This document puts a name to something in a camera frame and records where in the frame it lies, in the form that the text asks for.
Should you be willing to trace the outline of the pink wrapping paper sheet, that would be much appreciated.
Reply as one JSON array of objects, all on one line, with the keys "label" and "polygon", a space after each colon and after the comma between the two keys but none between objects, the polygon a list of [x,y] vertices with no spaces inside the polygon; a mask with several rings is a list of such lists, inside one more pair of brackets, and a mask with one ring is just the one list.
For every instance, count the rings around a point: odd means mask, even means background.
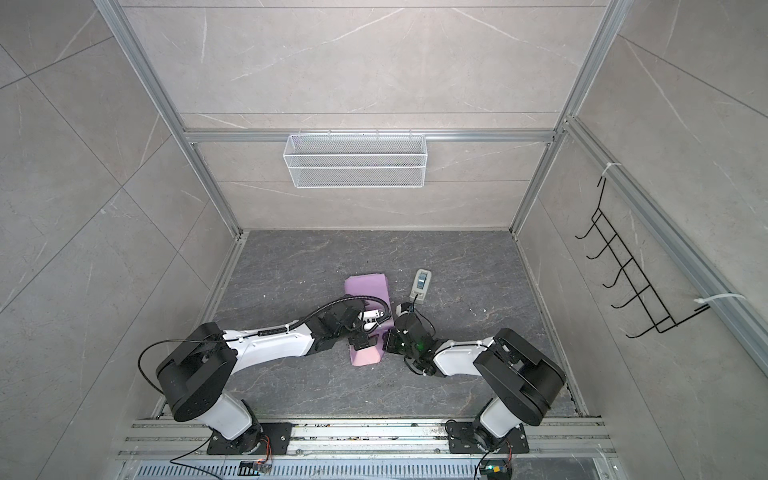
[{"label": "pink wrapping paper sheet", "polygon": [[[348,277],[344,282],[344,291],[349,295],[368,295],[379,298],[390,305],[389,288],[386,276],[383,273],[356,275]],[[389,319],[378,327],[369,337],[376,343],[373,346],[355,350],[350,347],[351,365],[363,367],[379,363],[384,356],[384,335],[394,326],[394,321]]]}]

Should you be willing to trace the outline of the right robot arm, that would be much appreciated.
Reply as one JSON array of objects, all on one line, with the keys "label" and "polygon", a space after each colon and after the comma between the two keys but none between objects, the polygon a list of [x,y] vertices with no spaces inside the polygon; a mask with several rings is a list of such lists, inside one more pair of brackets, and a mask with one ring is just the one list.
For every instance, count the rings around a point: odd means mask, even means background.
[{"label": "right robot arm", "polygon": [[384,335],[384,350],[418,375],[482,378],[494,397],[476,415],[470,437],[485,451],[523,425],[540,425],[566,383],[559,365],[509,328],[476,341],[439,339],[408,311]]}]

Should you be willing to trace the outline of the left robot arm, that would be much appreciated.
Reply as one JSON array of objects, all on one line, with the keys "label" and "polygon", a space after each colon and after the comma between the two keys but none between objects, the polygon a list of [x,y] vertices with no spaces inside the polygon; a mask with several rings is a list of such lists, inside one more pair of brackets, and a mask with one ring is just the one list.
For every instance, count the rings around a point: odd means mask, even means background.
[{"label": "left robot arm", "polygon": [[320,353],[343,339],[367,348],[373,344],[371,334],[391,318],[385,300],[346,295],[276,327],[223,330],[215,322],[204,323],[179,339],[158,365],[158,388],[175,421],[200,421],[234,441],[254,429],[256,419],[244,401],[225,391],[233,374],[274,360]]}]

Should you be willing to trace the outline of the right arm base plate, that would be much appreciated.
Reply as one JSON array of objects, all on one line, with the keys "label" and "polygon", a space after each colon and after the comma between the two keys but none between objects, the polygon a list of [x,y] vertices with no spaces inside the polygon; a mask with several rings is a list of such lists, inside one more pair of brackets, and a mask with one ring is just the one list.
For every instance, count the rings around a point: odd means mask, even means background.
[{"label": "right arm base plate", "polygon": [[448,420],[444,424],[451,454],[480,454],[490,450],[506,454],[530,452],[527,435],[522,424],[512,428],[505,437],[497,438],[474,422]]}]

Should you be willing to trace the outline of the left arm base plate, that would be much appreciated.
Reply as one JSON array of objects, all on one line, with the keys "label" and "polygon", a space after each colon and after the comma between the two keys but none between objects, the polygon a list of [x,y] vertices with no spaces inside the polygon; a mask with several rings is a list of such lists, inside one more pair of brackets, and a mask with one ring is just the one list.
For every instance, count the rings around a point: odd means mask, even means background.
[{"label": "left arm base plate", "polygon": [[225,439],[213,431],[208,443],[208,455],[285,455],[291,438],[293,424],[288,422],[262,423],[251,427],[235,440]]}]

